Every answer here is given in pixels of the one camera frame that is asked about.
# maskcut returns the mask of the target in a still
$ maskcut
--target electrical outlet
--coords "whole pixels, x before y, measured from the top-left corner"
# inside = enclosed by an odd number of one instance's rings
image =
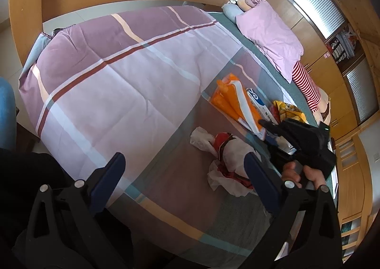
[[[380,154],[379,154],[379,152],[376,153],[376,154],[374,154],[374,160],[375,160],[375,163],[376,163],[377,161],[380,161]]]

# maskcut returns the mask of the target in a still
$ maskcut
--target floor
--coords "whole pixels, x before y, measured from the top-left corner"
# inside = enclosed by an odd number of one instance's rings
[[[68,27],[69,25],[81,23],[86,20],[109,15],[112,13],[138,10],[154,6],[171,6],[182,4],[182,1],[170,0],[139,0],[104,4],[85,8],[79,11],[74,11],[56,17],[54,19],[46,21],[43,24],[43,28],[44,32],[50,34],[56,28]],[[10,27],[0,32],[0,53],[0,77],[7,79],[8,82],[11,84],[16,98],[16,106],[20,110],[17,116],[17,122],[21,124],[23,127],[25,127],[27,130],[29,130],[31,133],[36,135],[36,131],[29,120],[24,103],[18,91],[18,79],[22,71],[22,65],[16,51],[16,46],[13,41]],[[37,153],[49,153],[49,151],[46,149],[45,145],[42,142],[36,144],[33,151]]]

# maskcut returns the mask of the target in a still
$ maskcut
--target finger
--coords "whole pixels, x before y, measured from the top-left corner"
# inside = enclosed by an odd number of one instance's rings
[[[292,178],[294,182],[300,182],[301,176],[292,169],[284,170],[281,174],[282,177]]]
[[[300,189],[302,189],[301,183],[295,182],[292,178],[281,177],[281,180],[284,181],[284,182],[288,181],[288,180],[289,181],[293,181],[297,187],[299,187]]]
[[[295,169],[295,168],[296,168],[296,162],[289,162],[289,163],[286,163],[284,165],[284,167],[282,168],[282,170]]]
[[[326,180],[321,170],[305,165],[303,172],[307,179],[313,181],[315,189],[318,189],[321,185],[326,185]]]

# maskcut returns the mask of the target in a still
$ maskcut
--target bedsheet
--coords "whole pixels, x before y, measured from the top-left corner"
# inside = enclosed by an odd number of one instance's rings
[[[22,73],[19,90],[41,140],[73,179],[86,179],[117,151],[125,155],[108,205],[132,231],[188,260],[236,268],[269,227],[269,214],[255,195],[212,191],[213,156],[189,143],[198,126],[230,132],[270,166],[263,143],[209,103],[216,80],[229,73],[267,105],[294,103],[257,55],[193,6],[62,30]]]

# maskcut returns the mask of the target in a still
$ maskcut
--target wooden door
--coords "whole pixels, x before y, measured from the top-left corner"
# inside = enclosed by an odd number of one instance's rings
[[[331,100],[331,123],[353,111],[352,101],[346,84],[341,84],[329,94]]]
[[[302,18],[293,28],[293,33],[297,36],[304,48],[304,55],[301,57],[301,64],[304,67],[311,66],[315,61],[327,51],[319,35],[305,18]]]
[[[302,14],[295,8],[289,0],[267,0],[274,11],[279,14],[282,21],[291,29],[301,19]]]
[[[358,127],[358,123],[356,121],[355,111],[351,110],[340,119],[332,121],[330,124],[330,135],[337,140],[351,132],[356,127]]]
[[[344,85],[341,71],[332,56],[320,57],[308,68],[307,72],[315,84],[327,95],[330,95],[339,86]]]

